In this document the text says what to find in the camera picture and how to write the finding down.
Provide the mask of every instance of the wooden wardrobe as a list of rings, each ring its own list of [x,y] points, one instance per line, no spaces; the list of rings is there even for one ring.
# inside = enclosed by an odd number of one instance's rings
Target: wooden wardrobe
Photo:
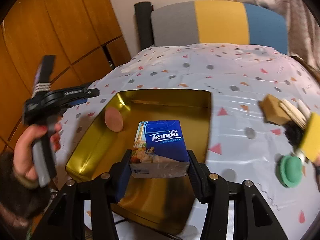
[[[52,89],[101,79],[130,60],[110,0],[17,0],[0,30],[0,152],[25,130],[22,106],[43,55],[56,55]]]

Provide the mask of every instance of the silver bolt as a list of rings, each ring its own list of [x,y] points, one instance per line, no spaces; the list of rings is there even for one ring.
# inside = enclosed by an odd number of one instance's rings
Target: silver bolt
[[[69,179],[67,181],[67,186],[73,186],[75,184],[75,181],[73,179]]]
[[[209,175],[209,178],[210,178],[210,179],[213,179],[213,180],[216,180],[216,179],[219,178],[219,175],[218,175],[218,174],[215,174],[215,173],[211,173],[211,174]]]
[[[247,187],[251,187],[253,185],[252,181],[251,180],[246,180],[244,182],[244,184],[247,186]]]
[[[107,173],[107,172],[102,173],[102,174],[101,174],[101,178],[102,178],[102,179],[109,179],[109,178],[110,178],[110,174]]]

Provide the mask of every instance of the tissue pack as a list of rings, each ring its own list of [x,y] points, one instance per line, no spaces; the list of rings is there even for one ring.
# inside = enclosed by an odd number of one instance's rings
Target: tissue pack
[[[134,178],[182,177],[189,164],[178,120],[139,123],[130,160]]]

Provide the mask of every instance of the gold metallic tray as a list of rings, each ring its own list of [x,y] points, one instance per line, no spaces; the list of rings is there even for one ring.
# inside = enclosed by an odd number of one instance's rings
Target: gold metallic tray
[[[211,94],[202,90],[146,89],[117,93],[106,105],[117,108],[124,129],[112,132],[104,112],[96,117],[70,157],[66,170],[78,182],[94,179],[119,162],[132,149],[140,121],[180,120],[187,149],[204,162],[209,138]],[[184,228],[194,201],[187,177],[130,178],[124,198],[112,210],[148,227],[178,234]]]

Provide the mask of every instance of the person's arm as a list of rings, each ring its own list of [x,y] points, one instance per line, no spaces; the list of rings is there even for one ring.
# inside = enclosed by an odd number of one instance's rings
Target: person's arm
[[[61,130],[61,125],[56,124],[55,129]],[[44,126],[31,125],[17,141],[14,153],[0,154],[0,216],[10,226],[26,226],[49,202],[49,188],[38,186],[31,149],[32,142],[46,132]],[[58,133],[50,138],[55,151],[60,149],[59,140]]]

